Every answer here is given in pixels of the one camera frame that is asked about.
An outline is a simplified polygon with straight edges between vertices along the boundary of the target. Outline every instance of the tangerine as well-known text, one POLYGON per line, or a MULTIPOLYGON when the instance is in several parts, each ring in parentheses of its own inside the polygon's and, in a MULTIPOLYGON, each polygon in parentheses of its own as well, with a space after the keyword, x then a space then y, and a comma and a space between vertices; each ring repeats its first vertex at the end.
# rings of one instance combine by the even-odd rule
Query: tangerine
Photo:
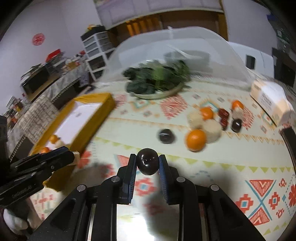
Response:
POLYGON ((57 137, 57 135, 50 135, 50 137, 49 137, 49 141, 52 143, 52 144, 54 144, 54 143, 56 143, 57 141, 59 140, 59 138, 57 137))
POLYGON ((50 152, 50 149, 46 146, 46 147, 43 147, 40 151, 40 153, 48 153, 50 152))
POLYGON ((185 138, 186 146, 190 151, 200 151, 204 148, 207 136, 202 130, 193 130, 185 138))
POLYGON ((200 109, 200 112, 203 116, 203 120, 213 119, 214 118, 214 112, 210 107, 203 107, 200 109))
POLYGON ((232 102, 232 109, 234 110, 236 107, 244 109, 244 105, 239 100, 234 100, 232 102))

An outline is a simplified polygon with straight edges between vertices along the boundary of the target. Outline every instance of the yellow box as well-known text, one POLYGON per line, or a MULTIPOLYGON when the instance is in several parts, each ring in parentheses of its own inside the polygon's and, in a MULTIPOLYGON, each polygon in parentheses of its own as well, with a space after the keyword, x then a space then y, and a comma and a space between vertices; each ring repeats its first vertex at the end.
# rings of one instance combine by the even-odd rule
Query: yellow box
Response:
MULTIPOLYGON (((95 111, 92 117, 85 123, 83 128, 75 136, 72 143, 68 145, 70 151, 78 151, 79 153, 82 153, 84 151, 90 139, 93 137, 100 125, 104 122, 106 117, 115 107, 115 101, 110 93, 89 94, 72 99, 61 110, 56 119, 51 123, 51 125, 47 128, 38 142, 34 145, 30 152, 30 155, 38 153, 46 145, 50 135, 55 133, 60 124, 73 110, 75 102, 81 102, 84 104, 102 103, 102 105, 95 111)), ((75 165, 72 165, 63 167, 55 171, 52 176, 44 182, 44 185, 56 191, 61 191, 64 188, 67 180, 70 178, 74 168, 75 165)))

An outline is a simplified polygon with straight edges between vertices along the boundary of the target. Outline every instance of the round rice cake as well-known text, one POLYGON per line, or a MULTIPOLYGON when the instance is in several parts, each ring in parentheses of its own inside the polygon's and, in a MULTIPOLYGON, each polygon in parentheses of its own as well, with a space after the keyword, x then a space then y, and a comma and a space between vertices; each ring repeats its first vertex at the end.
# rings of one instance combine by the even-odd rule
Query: round rice cake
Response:
POLYGON ((194 110, 187 115, 187 121, 192 130, 201 129, 204 120, 199 110, 194 110))
POLYGON ((202 125, 202 130, 207 136, 207 143, 213 143, 221 136, 222 126, 219 122, 209 119, 202 125))

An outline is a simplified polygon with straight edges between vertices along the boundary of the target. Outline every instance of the wooden cabinet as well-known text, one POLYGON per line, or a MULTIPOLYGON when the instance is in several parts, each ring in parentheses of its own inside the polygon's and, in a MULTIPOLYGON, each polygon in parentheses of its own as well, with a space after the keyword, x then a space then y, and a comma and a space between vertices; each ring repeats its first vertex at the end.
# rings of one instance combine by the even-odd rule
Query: wooden cabinet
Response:
POLYGON ((204 9, 221 12, 219 0, 110 0, 97 7, 106 29, 123 21, 157 12, 204 9))

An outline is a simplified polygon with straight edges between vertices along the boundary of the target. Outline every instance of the patterned tablecloth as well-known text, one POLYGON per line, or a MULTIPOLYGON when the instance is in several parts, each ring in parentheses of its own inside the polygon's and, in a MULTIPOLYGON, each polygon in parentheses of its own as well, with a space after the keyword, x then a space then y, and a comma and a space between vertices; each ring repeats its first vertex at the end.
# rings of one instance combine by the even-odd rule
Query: patterned tablecloth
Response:
MULTIPOLYGON (((112 92, 117 108, 90 141, 65 192, 44 189, 31 197, 39 216, 46 218, 77 185, 100 184, 126 165, 131 153, 152 148, 165 154, 169 165, 195 184, 219 185, 266 240, 277 240, 296 211, 295 171, 279 134, 282 126, 275 127, 246 91, 198 81, 189 85, 191 89, 176 96, 153 101, 131 97, 124 83, 97 89, 112 92), (218 109, 230 112, 235 99, 245 106, 241 132, 234 133, 228 126, 203 151, 187 150, 186 115, 209 106, 218 120, 218 109), (174 132, 173 144, 160 143, 162 128, 174 132)), ((166 205, 162 198, 159 175, 137 173, 132 204, 118 205, 118 240, 176 240, 178 217, 178 207, 166 205)))

